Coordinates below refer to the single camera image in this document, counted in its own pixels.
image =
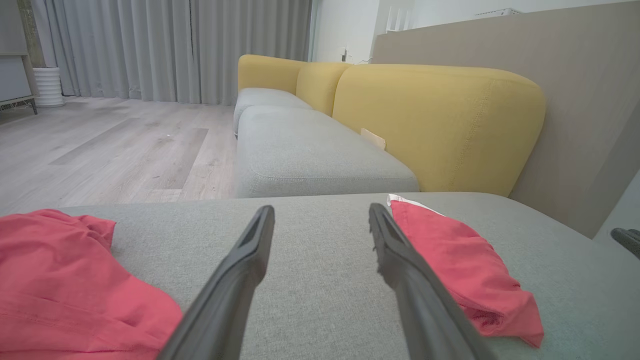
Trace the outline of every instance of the gray upholstery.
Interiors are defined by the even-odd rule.
[[[319,111],[278,106],[244,111],[236,197],[418,190],[406,165]]]
[[[534,293],[545,339],[488,338],[499,359],[636,359],[640,261],[513,200],[482,193],[400,194],[483,235]],[[376,273],[367,211],[386,194],[67,208],[116,220],[113,254],[183,309],[255,210],[275,207],[267,275],[242,359],[406,359],[394,293]]]
[[[236,108],[234,110],[234,133],[236,135],[238,135],[240,116],[245,110],[254,105],[275,105],[285,106],[287,108],[311,109],[311,105],[290,92],[265,88],[244,88],[238,93],[238,100],[236,101]]]

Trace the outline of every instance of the ribbed white pot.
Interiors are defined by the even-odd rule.
[[[60,86],[60,69],[57,67],[35,67],[33,73],[36,77],[38,92],[36,106],[40,108],[55,108],[65,104],[62,99],[62,87]]]

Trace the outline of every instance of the yellow sofa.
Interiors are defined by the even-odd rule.
[[[364,128],[382,137],[423,192],[508,196],[545,117],[538,85],[495,69],[244,55],[238,89],[244,88],[292,93],[357,133]]]

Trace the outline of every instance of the beige card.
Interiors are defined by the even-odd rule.
[[[370,141],[373,145],[379,147],[382,150],[385,150],[387,148],[387,142],[385,141],[385,139],[370,132],[364,127],[360,129],[360,135],[362,135],[362,137],[364,137],[365,139]]]

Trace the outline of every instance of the gray curtain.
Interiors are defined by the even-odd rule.
[[[237,60],[306,60],[311,0],[45,0],[64,95],[233,104]]]

